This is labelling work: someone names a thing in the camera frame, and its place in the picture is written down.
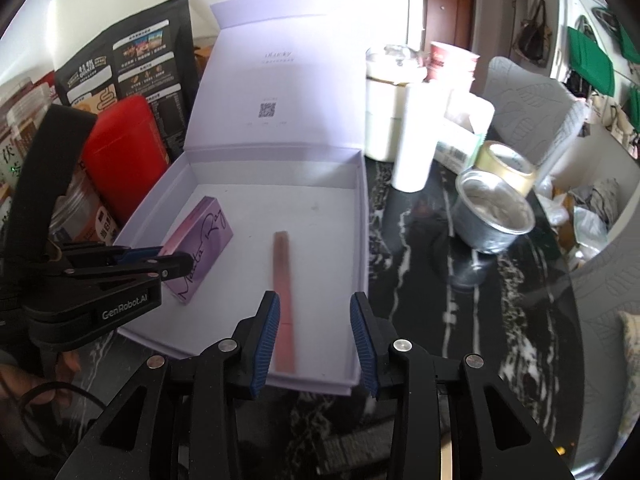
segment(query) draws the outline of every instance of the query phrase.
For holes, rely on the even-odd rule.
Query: tape roll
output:
[[[503,144],[488,140],[478,152],[476,168],[496,174],[526,196],[536,181],[536,167],[518,152]]]

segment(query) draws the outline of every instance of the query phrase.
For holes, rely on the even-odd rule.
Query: handwritten signature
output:
[[[226,220],[225,216],[222,214],[222,209],[219,210],[216,214],[208,213],[202,220],[202,225],[200,226],[200,245],[198,246],[198,249],[191,255],[193,256],[193,269],[191,269],[191,272],[189,274],[183,277],[186,290],[177,293],[178,296],[180,296],[185,301],[187,299],[186,295],[189,293],[189,286],[191,283],[193,283],[193,276],[195,275],[198,264],[200,263],[202,255],[205,252],[205,240],[209,240],[209,237],[211,236],[211,233],[213,231],[220,230],[220,227],[216,225],[218,220],[220,220],[220,226],[223,229],[226,229]]]

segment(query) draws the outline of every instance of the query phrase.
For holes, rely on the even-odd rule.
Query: chair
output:
[[[575,465],[606,460],[616,443],[626,391],[619,312],[640,314],[640,207],[594,259],[572,272],[584,348],[584,411]]]
[[[492,125],[502,140],[538,167],[538,182],[577,137],[586,116],[584,103],[564,85],[505,57],[489,62],[482,97],[495,107]]]

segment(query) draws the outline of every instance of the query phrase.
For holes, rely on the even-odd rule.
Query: green bag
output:
[[[567,27],[569,34],[570,65],[589,84],[603,95],[613,96],[613,63],[595,41],[583,32]]]
[[[628,59],[631,63],[640,64],[640,54],[636,50],[633,41],[631,41],[620,22],[618,22],[618,26],[620,27],[620,52],[622,57]]]
[[[635,86],[629,92],[629,122],[640,132],[640,90]]]

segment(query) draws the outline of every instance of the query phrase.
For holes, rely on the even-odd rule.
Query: hanging bag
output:
[[[575,26],[577,30],[583,33],[587,38],[594,41],[596,44],[598,41],[596,40],[596,35],[593,33],[593,29],[591,25],[587,22],[587,17],[582,15],[578,18],[577,24]],[[567,77],[564,85],[567,87],[568,91],[571,92],[574,96],[578,98],[584,98],[587,101],[591,99],[591,93],[593,92],[593,87],[589,84],[589,82],[583,78],[580,74],[578,74],[575,70],[571,70]]]
[[[522,29],[513,45],[515,51],[528,61],[546,66],[548,61],[551,29],[546,25],[546,3],[538,1],[533,17],[522,22]]]

